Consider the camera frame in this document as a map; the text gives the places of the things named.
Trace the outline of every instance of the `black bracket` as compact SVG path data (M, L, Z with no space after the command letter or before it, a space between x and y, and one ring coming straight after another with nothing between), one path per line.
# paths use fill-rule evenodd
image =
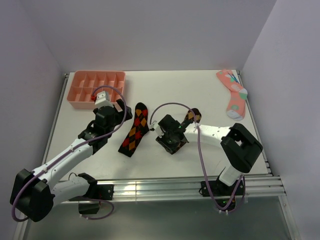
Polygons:
M113 184L98 184L94 188L94 192L89 198L91 199L100 199L100 200L112 200L114 196L114 185ZM76 196L71 198L69 201L82 201L82 196Z
M217 180L209 181L211 191L215 197L231 196L233 190L235 189L237 181L232 186L227 186L217 178ZM201 182L201 194L203 197L210 197L209 191L205 181ZM241 181L238 188L235 191L235 196L242 196L244 193L244 184Z

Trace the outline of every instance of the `metal frame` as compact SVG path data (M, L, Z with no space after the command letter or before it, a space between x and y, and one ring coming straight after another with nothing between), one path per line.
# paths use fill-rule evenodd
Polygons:
M240 72L237 71L241 85L242 79ZM48 151L51 145L51 140L56 127L57 118L59 115L61 103L66 90L69 74L64 75L64 83L61 90L58 107L55 112L52 128L49 134L48 142L45 148L42 164L45 163ZM257 134L257 138L261 141L254 117L250 108L248 100L246 100L249 113L252 118L253 126ZM268 168L268 174L252 175L246 177L246 197L279 197L282 211L288 225L290 236L293 240L299 240L299 232L293 215L291 214L286 192L279 176L273 176L266 154L263 151L263 158ZM216 177L209 177L210 180L215 180ZM114 193L112 202L139 202L139 201L172 201L172 200L200 200L208 199L199 194L201 187L200 182L203 181L201 177L179 177L179 178L159 178L159 179L130 179L130 180L99 180L99 185L113 184ZM89 203L89 201L66 201L63 204L78 204ZM23 240L26 233L28 221L19 222L17 224L14 240Z
M298 226L289 206L287 196L279 196L282 212L292 240L301 240Z

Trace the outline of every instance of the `cable tie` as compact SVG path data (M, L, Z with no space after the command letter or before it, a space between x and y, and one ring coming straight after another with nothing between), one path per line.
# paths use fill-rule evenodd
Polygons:
M195 132L196 130L198 130L198 128L200 128L200 126L201 126L201 124L196 122L193 132Z

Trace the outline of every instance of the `black argyle sock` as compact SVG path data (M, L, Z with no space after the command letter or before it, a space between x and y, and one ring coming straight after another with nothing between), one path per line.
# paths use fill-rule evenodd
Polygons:
M134 120L131 130L125 137L118 152L131 157L137 149L142 137L149 132L148 127L148 109L146 105L139 102L135 106Z

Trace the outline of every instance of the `wire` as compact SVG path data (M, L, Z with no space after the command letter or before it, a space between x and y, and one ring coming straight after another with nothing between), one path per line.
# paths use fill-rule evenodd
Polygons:
M193 114L193 119L194 119L194 120L197 119L195 112L194 112L190 107L188 107L188 106L186 106L186 105L184 105L184 104L182 104L182 103L178 103L178 102L167 102L167 103L164 103L164 104L158 106L158 107L153 111L153 113L151 114L151 117L150 117L150 124L152 124L152 118L153 118L153 116L155 115L156 111L157 111L159 108L162 108L162 107L164 107L164 106L166 106L166 105L179 105L179 106L183 106L183 107L187 108L187 109ZM217 203L217 201L216 201L216 199L215 199L215 196L214 196L214 194L213 194L212 191L211 191L211 187L210 187L210 184L209 184L209 179L208 179L207 171L206 171L206 167L205 167L204 158L203 158L203 156L202 156L202 151L201 151L200 127L199 127L199 125L196 123L196 121L194 121L194 123L195 123L195 127L196 127L196 129L197 129L197 132L198 132L197 146L198 146L199 158L200 158L200 162L201 162L201 167L202 167L202 172L203 172L203 176L204 176L205 185L206 185L206 187L207 187L207 189L208 189L209 195L210 195L211 199L213 200L215 206L216 206L219 210L224 211L224 210L226 210L226 209L230 206L233 198L235 197L236 190L237 190L237 188L238 188L239 185L240 185L241 179L243 178L243 180L244 180L244 175L241 175L241 176L239 177L239 179L238 179L238 181L237 181L237 183L236 183L236 185L235 185L235 187L234 187L234 189L233 189L233 191L232 191L232 194L231 194L230 199L229 199L229 201L227 202L227 204L226 204L224 207L221 207L221 206Z
M93 142L93 141L96 141L96 140L100 140L100 139L103 139L105 137L108 137L110 136L111 134L113 134L114 132L118 131L119 128L121 128L121 126L124 124L125 120L126 120L126 116L127 116L127 103L126 103L126 100L125 100L125 97L121 94L121 92L116 89L115 87L113 86L109 86L109 85L101 85L99 87L97 87L92 95L94 95L96 93L97 90L101 89L101 88L109 88L109 89L112 89L114 90L117 94L119 94L119 96L121 97L123 103L124 103L124 115L123 115L123 119L121 121L121 123L118 125L118 127L116 129L114 129L113 131L111 132L108 132L104 135L101 135L101 136L97 136L97 137L94 137L90 140L86 140L84 142L81 142L79 143L78 145L74 146L73 147L73 150L69 149L68 151L66 151L64 154L62 154L60 157L58 157L53 163L51 163L49 166L46 167L46 170L42 170L40 171L37 175L35 175L33 178L31 178L22 188L21 190L18 192L18 194L16 195L14 201L13 201L13 204L12 204L12 209L11 209L11 216L13 218L13 220L15 220L16 222L24 222L26 220L28 220L29 218L26 217L26 218L23 218L23 219L19 219L17 218L16 216L16 208L17 208L17 204L18 204L18 200L19 198L21 197L21 195L23 194L23 192L26 190L26 188L37 178L39 178L41 175L43 175L44 173L46 173L48 170L50 170L51 168L53 168L57 163L59 163L62 159L64 159L66 156L68 156L69 154L71 154L74 150L78 149L79 147L85 145L85 144L88 144L90 142Z
M72 174L74 174L76 177L78 177L77 174L75 174L74 172L71 172L71 173L69 174L68 181L70 180L70 177L71 177Z

